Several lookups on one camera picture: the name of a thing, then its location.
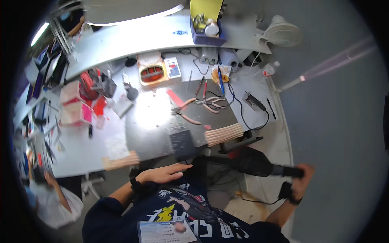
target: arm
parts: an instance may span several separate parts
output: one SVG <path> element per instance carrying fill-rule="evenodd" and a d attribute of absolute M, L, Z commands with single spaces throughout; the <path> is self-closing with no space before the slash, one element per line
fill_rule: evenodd
<path fill-rule="evenodd" d="M 73 36 L 73 35 L 77 34 L 78 31 L 81 29 L 81 26 L 82 26 L 82 24 L 84 23 L 84 20 L 85 20 L 85 17 L 82 16 L 82 17 L 80 18 L 80 22 L 79 22 L 76 26 L 74 26 L 74 28 L 73 28 L 72 30 L 70 30 L 70 31 L 68 32 L 68 35 L 69 35 L 69 36 Z"/>
<path fill-rule="evenodd" d="M 60 186 L 58 185 L 58 182 L 47 171 L 45 171 L 45 179 L 49 185 L 54 187 L 56 193 L 58 194 L 58 197 L 60 198 L 60 203 L 62 204 L 62 206 L 64 206 L 70 213 L 72 213 L 68 200 L 66 200 L 65 196 L 63 195 L 63 192 Z"/>
<path fill-rule="evenodd" d="M 33 180 L 32 178 L 32 150 L 28 150 L 27 152 L 27 161 L 28 161 L 28 176 L 30 178 L 30 180 Z"/>
<path fill-rule="evenodd" d="M 157 169 L 145 170 L 141 172 L 136 180 L 141 184 L 152 181 L 158 184 L 165 184 L 173 180 L 177 180 L 182 176 L 182 170 L 191 168 L 192 165 L 173 164 Z M 131 189 L 131 182 L 127 182 L 124 186 L 117 189 L 114 193 L 109 195 L 109 198 L 115 198 L 118 200 L 124 208 L 127 208 L 130 204 L 130 197 L 134 194 Z"/>
<path fill-rule="evenodd" d="M 300 200 L 305 193 L 305 189 L 307 188 L 309 181 L 314 175 L 315 169 L 307 164 L 299 164 L 296 167 L 304 170 L 303 178 L 292 179 L 292 196 L 295 200 Z M 273 223 L 281 228 L 285 225 L 296 208 L 297 205 L 293 205 L 289 202 L 289 200 L 286 200 L 278 209 L 269 215 L 266 222 Z"/>

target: graphic print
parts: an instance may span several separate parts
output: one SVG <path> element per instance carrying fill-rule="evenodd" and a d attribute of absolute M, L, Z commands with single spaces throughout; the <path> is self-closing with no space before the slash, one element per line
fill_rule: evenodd
<path fill-rule="evenodd" d="M 202 238 L 213 237 L 215 230 L 223 238 L 242 239 L 249 237 L 247 232 L 236 222 L 224 222 L 220 218 L 223 211 L 216 208 L 213 210 L 202 195 L 193 195 L 186 191 L 185 188 L 189 186 L 189 184 L 181 184 L 178 187 L 169 186 L 160 188 L 158 190 L 158 197 L 165 199 L 167 203 L 173 204 L 169 207 L 155 210 L 152 215 L 147 215 L 150 217 L 148 221 L 165 222 L 187 218 L 189 225 L 193 228 L 194 234 Z"/>
<path fill-rule="evenodd" d="M 156 222 L 166 222 L 166 221 L 171 220 L 172 219 L 171 213 L 173 212 L 174 205 L 175 204 L 172 204 L 167 208 L 162 208 L 162 212 L 157 215 L 157 217 L 159 217 L 159 218 L 157 218 L 155 221 Z"/>

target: black cable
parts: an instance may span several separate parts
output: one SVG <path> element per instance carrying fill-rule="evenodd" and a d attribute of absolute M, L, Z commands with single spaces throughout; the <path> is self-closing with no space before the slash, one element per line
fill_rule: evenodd
<path fill-rule="evenodd" d="M 265 112 L 266 112 L 266 114 L 268 114 L 268 118 L 267 118 L 267 120 L 266 120 L 266 123 L 265 123 L 263 126 L 261 126 L 261 127 L 259 127 L 259 128 L 250 128 L 250 127 L 247 125 L 246 121 L 245 121 L 244 118 L 243 118 L 243 106 L 242 106 L 242 103 L 240 102 L 240 100 L 238 100 L 238 99 L 235 97 L 234 89 L 231 87 L 231 84 L 230 84 L 229 82 L 228 82 L 227 84 L 228 84 L 228 89 L 229 89 L 229 91 L 231 92 L 231 95 L 232 95 L 232 97 L 233 97 L 232 101 L 236 100 L 236 101 L 238 101 L 239 104 L 240 104 L 240 116 L 242 117 L 242 120 L 243 120 L 244 124 L 246 125 L 246 127 L 247 127 L 248 129 L 250 129 L 250 130 L 256 131 L 256 130 L 262 129 L 264 126 L 266 126 L 266 124 L 268 123 L 269 118 L 270 118 L 269 112 L 268 112 L 267 110 L 265 110 Z"/>
<path fill-rule="evenodd" d="M 253 201 L 253 200 L 244 199 L 244 198 L 243 198 L 242 188 L 240 187 L 239 181 L 238 181 L 235 177 L 233 177 L 232 175 L 230 175 L 230 174 L 227 174 L 227 175 L 229 175 L 230 177 L 234 178 L 234 180 L 237 182 L 238 187 L 239 187 L 239 191 L 240 191 L 240 198 L 241 198 L 242 200 L 248 201 L 248 202 L 253 202 L 253 203 L 263 203 L 263 204 L 267 204 L 267 205 L 273 205 L 273 204 L 275 204 L 276 202 L 279 201 L 279 199 L 277 199 L 274 203 L 266 203 L 266 202 L 262 202 L 262 201 Z"/>
<path fill-rule="evenodd" d="M 199 71 L 202 75 L 206 75 L 206 74 L 208 73 L 208 71 L 209 71 L 209 66 L 211 65 L 211 62 L 208 63 L 207 72 L 206 72 L 206 73 L 202 73 L 202 72 L 200 71 L 200 68 L 199 68 L 199 67 L 197 66 L 197 64 L 195 63 L 195 60 L 199 59 L 199 57 L 196 56 L 195 54 L 193 54 L 192 51 L 191 51 L 189 48 L 187 48 L 187 47 L 185 47 L 185 48 L 178 48 L 178 51 L 168 51 L 168 52 L 163 52 L 163 53 L 161 53 L 162 58 L 164 58 L 164 56 L 163 56 L 162 54 L 168 54 L 168 53 L 180 53 L 180 54 L 182 54 L 182 55 L 192 55 L 192 56 L 195 57 L 195 59 L 193 59 L 193 64 L 197 67 L 198 71 Z"/>
<path fill-rule="evenodd" d="M 231 170 L 233 170 L 233 169 L 232 169 L 231 167 L 229 167 L 229 166 L 226 166 L 226 167 L 228 167 L 228 169 L 226 169 L 226 170 L 221 170 L 221 171 L 217 171 L 217 173 L 219 173 L 219 174 L 224 173 L 224 172 L 226 172 L 226 173 L 224 173 L 223 176 L 218 177 L 218 179 L 217 179 L 216 181 L 212 181 L 212 182 L 210 183 L 209 186 L 214 186 L 214 185 L 225 185 L 225 184 L 229 184 L 229 183 L 235 181 L 235 182 L 238 184 L 238 187 L 239 187 L 240 198 L 241 198 L 242 200 L 244 200 L 244 201 L 253 202 L 253 203 L 264 203 L 264 204 L 267 204 L 267 205 L 273 205 L 273 204 L 275 204 L 276 202 L 279 201 L 279 199 L 278 199 L 277 201 L 275 201 L 275 202 L 273 202 L 273 203 L 267 203 L 267 202 L 253 201 L 253 200 L 249 200 L 249 199 L 243 198 L 243 191 L 242 191 L 242 188 L 241 188 L 241 186 L 240 186 L 240 183 L 239 183 L 238 179 L 235 178 L 235 177 L 233 177 L 232 175 L 229 174 L 229 172 L 230 172 Z M 227 182 L 223 182 L 223 183 L 216 184 L 217 181 L 219 181 L 221 178 L 223 178 L 223 177 L 226 176 L 226 175 L 229 176 L 229 177 L 231 177 L 232 180 L 227 181 Z"/>

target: paper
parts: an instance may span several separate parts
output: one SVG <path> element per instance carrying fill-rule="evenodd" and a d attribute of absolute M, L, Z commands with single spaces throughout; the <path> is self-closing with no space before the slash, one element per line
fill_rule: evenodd
<path fill-rule="evenodd" d="M 106 139 L 105 146 L 107 147 L 107 156 L 110 160 L 122 159 L 130 155 L 130 152 L 127 150 L 125 133 L 119 133 Z"/>
<path fill-rule="evenodd" d="M 141 243 L 198 241 L 186 219 L 167 222 L 138 222 Z"/>

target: wire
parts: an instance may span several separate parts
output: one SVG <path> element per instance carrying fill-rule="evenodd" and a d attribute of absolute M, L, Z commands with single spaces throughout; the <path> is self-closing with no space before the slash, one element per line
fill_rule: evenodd
<path fill-rule="evenodd" d="M 253 202 L 253 203 L 263 203 L 263 204 L 267 204 L 267 205 L 273 205 L 273 204 L 275 204 L 276 202 L 279 201 L 279 199 L 277 199 L 277 200 L 276 200 L 275 202 L 273 202 L 273 203 L 267 203 L 267 202 L 263 202 L 263 201 L 253 201 L 253 200 L 245 199 L 245 198 L 243 198 L 243 192 L 242 192 L 242 188 L 240 187 L 239 181 L 238 181 L 235 177 L 233 177 L 232 175 L 230 175 L 230 174 L 227 174 L 227 175 L 229 175 L 230 177 L 232 177 L 232 178 L 237 182 L 238 187 L 239 187 L 239 191 L 240 191 L 240 198 L 241 198 L 242 200 L 248 201 L 248 202 Z"/>
<path fill-rule="evenodd" d="M 202 72 L 200 71 L 200 68 L 199 68 L 199 67 L 197 66 L 197 64 L 195 63 L 195 60 L 197 60 L 197 59 L 199 59 L 199 58 L 193 59 L 193 64 L 197 67 L 198 71 L 199 71 L 202 75 L 206 75 L 206 74 L 208 73 L 208 71 L 209 71 L 209 66 L 211 65 L 211 62 L 208 63 L 207 72 L 206 72 L 206 73 L 202 73 Z"/>
<path fill-rule="evenodd" d="M 206 75 L 206 74 L 208 73 L 208 71 L 209 71 L 209 66 L 211 65 L 211 62 L 208 63 L 207 72 L 206 72 L 206 73 L 201 72 L 201 71 L 200 71 L 200 68 L 199 68 L 199 67 L 197 66 L 197 64 L 195 63 L 195 60 L 199 59 L 199 57 L 196 56 L 195 54 L 193 54 L 192 51 L 191 51 L 189 48 L 187 48 L 187 47 L 181 48 L 181 49 L 178 48 L 178 51 L 163 52 L 163 53 L 161 53 L 161 56 L 162 56 L 162 54 L 168 54 L 168 53 L 180 53 L 180 54 L 182 54 L 182 55 L 192 55 L 192 56 L 195 57 L 195 59 L 193 59 L 193 64 L 197 67 L 198 71 L 199 71 L 202 75 Z"/>
<path fill-rule="evenodd" d="M 247 127 L 248 129 L 250 129 L 250 130 L 257 131 L 257 130 L 259 130 L 259 129 L 262 129 L 264 126 L 266 126 L 266 124 L 268 123 L 269 118 L 270 118 L 269 112 L 268 112 L 267 110 L 265 110 L 265 112 L 266 112 L 266 114 L 268 115 L 268 118 L 267 118 L 265 124 L 263 124 L 261 127 L 258 127 L 258 128 L 250 128 L 250 127 L 247 125 L 246 121 L 245 121 L 244 118 L 243 118 L 243 106 L 242 106 L 242 103 L 240 102 L 240 100 L 238 100 L 238 99 L 235 97 L 234 89 L 232 88 L 231 84 L 230 84 L 229 82 L 228 82 L 227 84 L 228 84 L 228 89 L 229 89 L 229 91 L 231 92 L 231 95 L 232 95 L 232 101 L 236 100 L 236 101 L 238 101 L 239 104 L 240 104 L 240 116 L 242 117 L 242 121 L 244 122 L 244 124 L 246 125 L 246 127 Z"/>
<path fill-rule="evenodd" d="M 236 183 L 238 184 L 238 187 L 239 187 L 240 198 L 241 198 L 242 200 L 244 200 L 244 201 L 253 202 L 253 203 L 263 203 L 263 204 L 267 204 L 267 205 L 273 205 L 273 204 L 275 204 L 276 202 L 279 201 L 279 199 L 277 199 L 277 200 L 276 200 L 275 202 L 273 202 L 273 203 L 267 203 L 267 202 L 263 202 L 263 201 L 253 201 L 253 200 L 249 200 L 249 199 L 243 198 L 242 187 L 240 186 L 240 183 L 239 183 L 238 179 L 235 178 L 235 177 L 233 177 L 233 176 L 230 175 L 230 173 L 229 173 L 229 172 L 230 172 L 231 170 L 233 170 L 233 169 L 232 169 L 231 167 L 229 167 L 229 166 L 226 166 L 226 167 L 228 167 L 228 169 L 226 169 L 226 170 L 221 170 L 221 171 L 217 171 L 217 175 L 218 175 L 218 174 L 223 174 L 223 175 L 222 175 L 222 176 L 218 176 L 217 180 L 212 181 L 212 182 L 210 183 L 209 186 L 214 186 L 214 185 L 226 185 L 226 184 L 229 184 L 229 183 L 232 183 L 232 182 L 236 182 Z M 216 183 L 218 180 L 220 180 L 221 178 L 223 178 L 223 177 L 226 176 L 226 175 L 229 176 L 229 177 L 231 177 L 232 180 L 227 181 L 227 182 L 223 182 L 223 183 L 219 183 L 219 184 Z"/>
<path fill-rule="evenodd" d="M 238 74 L 239 76 L 247 76 L 247 75 L 249 74 L 249 72 L 251 71 L 251 68 L 252 68 L 252 66 L 254 65 L 254 62 L 255 62 L 255 60 L 257 59 L 257 57 L 259 56 L 259 54 L 260 54 L 260 53 L 258 52 L 258 55 L 257 55 L 257 56 L 254 58 L 254 60 L 252 61 L 249 71 L 248 71 L 246 74 Z"/>

